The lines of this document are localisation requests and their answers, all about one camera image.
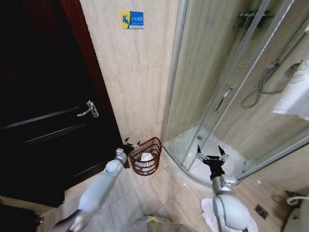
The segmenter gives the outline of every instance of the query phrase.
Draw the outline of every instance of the sticker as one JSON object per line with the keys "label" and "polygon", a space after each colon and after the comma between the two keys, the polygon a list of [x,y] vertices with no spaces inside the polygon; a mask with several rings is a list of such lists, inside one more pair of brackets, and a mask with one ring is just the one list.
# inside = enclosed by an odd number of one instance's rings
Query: sticker
{"label": "sticker", "polygon": [[137,11],[120,11],[122,29],[144,28],[144,13]]}

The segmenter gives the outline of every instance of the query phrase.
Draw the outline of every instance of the dark wooden door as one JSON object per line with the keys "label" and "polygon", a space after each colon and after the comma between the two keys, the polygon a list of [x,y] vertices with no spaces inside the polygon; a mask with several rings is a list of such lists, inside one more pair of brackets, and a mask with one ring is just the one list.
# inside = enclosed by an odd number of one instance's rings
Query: dark wooden door
{"label": "dark wooden door", "polygon": [[1,1],[0,30],[0,195],[59,206],[122,143],[80,3]]}

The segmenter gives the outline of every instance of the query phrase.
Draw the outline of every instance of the white towel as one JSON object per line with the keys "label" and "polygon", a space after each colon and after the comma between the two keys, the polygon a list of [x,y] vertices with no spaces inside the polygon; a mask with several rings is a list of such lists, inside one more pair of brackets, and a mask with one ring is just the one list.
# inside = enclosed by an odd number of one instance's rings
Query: white towel
{"label": "white towel", "polygon": [[[206,224],[211,229],[211,231],[219,232],[217,218],[213,212],[212,198],[204,198],[201,202],[201,207],[203,210],[202,216]],[[248,232],[258,232],[256,222],[253,218],[251,218],[251,221],[249,221],[247,229],[248,229]],[[228,230],[230,232],[242,232],[242,231],[233,230],[231,228],[228,228]]]}
{"label": "white towel", "polygon": [[[141,155],[140,160],[141,160],[141,161],[150,161],[150,160],[152,160],[153,158],[154,158],[154,157],[152,156],[151,153],[144,152],[144,153]],[[151,161],[151,162],[149,162],[149,163],[136,162],[135,164],[137,164],[138,167],[140,167],[140,169],[142,169],[143,172],[146,172],[146,171],[151,171],[153,168],[155,168],[155,167],[151,167],[151,170],[149,170],[149,168],[147,168],[147,167],[150,167],[150,166],[154,165],[154,163],[155,163],[154,161]]]}
{"label": "white towel", "polygon": [[276,114],[298,115],[309,120],[309,55],[299,65],[275,105]]}

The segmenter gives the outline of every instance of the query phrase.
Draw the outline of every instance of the floor tile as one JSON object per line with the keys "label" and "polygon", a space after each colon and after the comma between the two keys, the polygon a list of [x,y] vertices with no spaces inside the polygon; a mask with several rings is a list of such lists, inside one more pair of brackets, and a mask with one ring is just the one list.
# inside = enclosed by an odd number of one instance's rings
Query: floor tile
{"label": "floor tile", "polygon": [[204,219],[199,221],[199,223],[195,226],[195,229],[198,232],[211,232],[211,229],[208,227],[208,225],[205,223]]}
{"label": "floor tile", "polygon": [[135,190],[110,205],[115,232],[124,232],[144,213]]}
{"label": "floor tile", "polygon": [[190,186],[186,186],[171,198],[177,213],[184,224],[195,227],[202,219],[201,200],[196,196]]}
{"label": "floor tile", "polygon": [[168,163],[168,160],[167,160],[167,159],[168,159],[168,158],[166,157],[166,155],[161,153],[161,156],[160,156],[160,163],[162,164],[162,166],[163,166],[164,168],[167,168],[167,167],[169,166],[169,163]]}
{"label": "floor tile", "polygon": [[213,198],[213,192],[212,191],[200,191],[194,187],[192,187],[193,191],[196,193],[198,198],[202,200],[203,198]]}
{"label": "floor tile", "polygon": [[159,162],[159,166],[158,169],[156,170],[156,172],[154,173],[154,175],[158,175],[158,173],[160,173],[161,171],[163,171],[164,169],[166,169],[168,167],[168,163],[166,162],[165,158],[163,156],[160,157],[160,162]]}
{"label": "floor tile", "polygon": [[183,224],[182,219],[178,215],[173,203],[171,201],[166,202],[157,211],[153,213],[154,216],[163,217],[170,220],[173,223]]}
{"label": "floor tile", "polygon": [[114,223],[109,207],[95,214],[83,232],[114,232]]}
{"label": "floor tile", "polygon": [[186,184],[178,177],[170,167],[167,167],[156,175],[160,185],[169,198],[175,196]]}
{"label": "floor tile", "polygon": [[137,186],[141,185],[142,183],[144,183],[145,181],[149,180],[154,174],[152,175],[138,175],[137,173],[135,173],[133,171],[132,168],[127,169],[127,174],[130,177],[130,180],[132,182],[133,188],[136,188]]}
{"label": "floor tile", "polygon": [[138,186],[135,191],[145,215],[153,213],[169,200],[155,176]]}
{"label": "floor tile", "polygon": [[115,185],[108,196],[108,203],[112,204],[133,190],[133,185],[128,175],[129,170],[123,169],[116,179]]}

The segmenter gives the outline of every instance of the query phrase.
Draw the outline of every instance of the shower wall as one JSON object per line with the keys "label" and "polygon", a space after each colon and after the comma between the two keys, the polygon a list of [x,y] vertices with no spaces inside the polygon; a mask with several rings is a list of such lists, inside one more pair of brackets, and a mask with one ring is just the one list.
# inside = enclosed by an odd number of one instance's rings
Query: shower wall
{"label": "shower wall", "polygon": [[[309,127],[309,122],[300,119],[298,116],[272,113],[272,109],[281,94],[262,94],[260,101],[253,108],[245,109],[241,107],[241,101],[255,90],[258,81],[266,72],[266,65],[275,60],[297,29],[297,25],[300,25],[308,13],[309,5],[306,0],[295,1],[284,22],[214,132],[214,135],[247,159],[253,161],[259,159],[268,151],[288,141],[294,134]],[[305,35],[284,63],[274,72],[270,80],[266,82],[265,90],[274,91],[284,88],[290,80],[284,72],[291,65],[301,62],[308,53],[309,35]],[[250,98],[246,104],[253,102],[254,100]]]}
{"label": "shower wall", "polygon": [[165,141],[199,124],[225,65],[246,29],[239,13],[259,1],[189,0]]}

